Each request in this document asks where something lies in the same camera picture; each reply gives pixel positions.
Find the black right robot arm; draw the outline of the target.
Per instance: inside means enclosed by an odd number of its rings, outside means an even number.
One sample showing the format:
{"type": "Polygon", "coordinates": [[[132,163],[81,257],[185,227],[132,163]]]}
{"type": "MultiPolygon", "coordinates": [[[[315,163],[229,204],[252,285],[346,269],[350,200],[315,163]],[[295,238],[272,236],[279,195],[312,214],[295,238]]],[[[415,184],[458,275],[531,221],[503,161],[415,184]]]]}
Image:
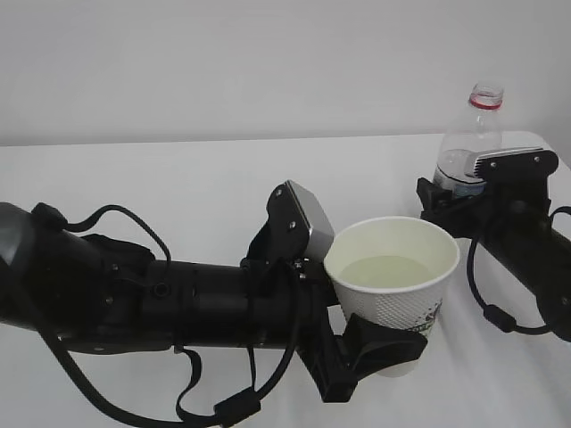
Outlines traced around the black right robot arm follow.
{"type": "Polygon", "coordinates": [[[470,241],[468,286],[484,318],[504,333],[555,334],[570,339],[570,241],[553,226],[568,206],[550,209],[546,179],[488,183],[482,193],[455,199],[425,178],[417,181],[421,218],[454,238],[470,241]],[[520,325],[501,307],[484,300],[478,290],[475,256],[483,246],[534,297],[542,325],[520,325]]]}

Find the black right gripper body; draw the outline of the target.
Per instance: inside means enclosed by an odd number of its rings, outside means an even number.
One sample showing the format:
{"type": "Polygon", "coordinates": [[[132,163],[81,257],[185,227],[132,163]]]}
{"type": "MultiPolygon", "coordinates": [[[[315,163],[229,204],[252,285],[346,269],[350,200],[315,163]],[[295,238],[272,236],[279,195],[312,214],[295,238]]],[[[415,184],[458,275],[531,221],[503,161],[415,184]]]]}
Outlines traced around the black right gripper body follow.
{"type": "Polygon", "coordinates": [[[478,195],[453,198],[447,210],[424,210],[421,218],[455,238],[476,238],[500,244],[546,249],[553,245],[548,220],[551,199],[547,178],[489,183],[478,195]]]}

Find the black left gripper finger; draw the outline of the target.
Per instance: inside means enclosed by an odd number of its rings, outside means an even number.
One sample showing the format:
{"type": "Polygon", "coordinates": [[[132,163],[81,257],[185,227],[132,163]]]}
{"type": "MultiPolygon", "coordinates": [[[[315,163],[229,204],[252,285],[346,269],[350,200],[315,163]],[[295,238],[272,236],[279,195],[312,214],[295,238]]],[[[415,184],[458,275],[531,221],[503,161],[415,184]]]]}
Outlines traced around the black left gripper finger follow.
{"type": "Polygon", "coordinates": [[[348,366],[359,379],[373,374],[395,378],[407,375],[417,366],[427,338],[351,314],[343,332],[343,344],[348,366]]]}

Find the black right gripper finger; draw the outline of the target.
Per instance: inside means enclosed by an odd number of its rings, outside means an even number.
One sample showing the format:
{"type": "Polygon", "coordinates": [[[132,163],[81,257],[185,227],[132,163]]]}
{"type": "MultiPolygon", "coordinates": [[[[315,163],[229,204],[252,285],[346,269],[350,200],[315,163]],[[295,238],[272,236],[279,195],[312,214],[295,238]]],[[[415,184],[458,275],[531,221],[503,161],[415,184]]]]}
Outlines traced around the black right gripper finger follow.
{"type": "Polygon", "coordinates": [[[450,190],[443,189],[424,177],[418,179],[416,193],[424,210],[447,210],[453,205],[450,190]]]}

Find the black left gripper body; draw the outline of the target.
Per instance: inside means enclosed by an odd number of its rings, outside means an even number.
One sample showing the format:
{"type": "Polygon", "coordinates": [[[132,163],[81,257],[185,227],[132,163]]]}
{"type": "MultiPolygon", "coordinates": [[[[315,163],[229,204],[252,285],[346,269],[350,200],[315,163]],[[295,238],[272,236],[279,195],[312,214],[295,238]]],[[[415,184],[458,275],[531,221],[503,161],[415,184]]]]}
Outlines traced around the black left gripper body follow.
{"type": "Polygon", "coordinates": [[[319,263],[297,269],[283,259],[242,259],[246,273],[246,315],[242,327],[252,384],[246,398],[260,404],[277,386],[297,355],[325,403],[346,403],[360,380],[351,367],[349,351],[341,335],[333,333],[328,308],[336,298],[319,263]],[[255,385],[256,348],[283,351],[268,380],[255,385]]]}

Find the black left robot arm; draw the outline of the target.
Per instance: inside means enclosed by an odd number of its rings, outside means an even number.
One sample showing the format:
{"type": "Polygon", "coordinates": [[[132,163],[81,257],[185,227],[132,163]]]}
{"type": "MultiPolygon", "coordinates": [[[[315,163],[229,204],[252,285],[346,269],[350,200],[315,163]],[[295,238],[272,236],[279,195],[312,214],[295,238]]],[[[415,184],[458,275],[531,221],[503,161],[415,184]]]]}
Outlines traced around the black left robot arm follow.
{"type": "Polygon", "coordinates": [[[240,394],[259,401],[298,355],[325,402],[347,401],[357,382],[418,358],[419,333],[352,315],[329,324],[337,303],[305,209],[271,203],[267,222],[236,267],[156,259],[145,247],[93,232],[98,210],[71,223],[44,203],[1,206],[1,319],[42,333],[70,367],[72,352],[121,354],[175,349],[194,365],[194,346],[270,347],[284,354],[270,379],[240,394]]]}

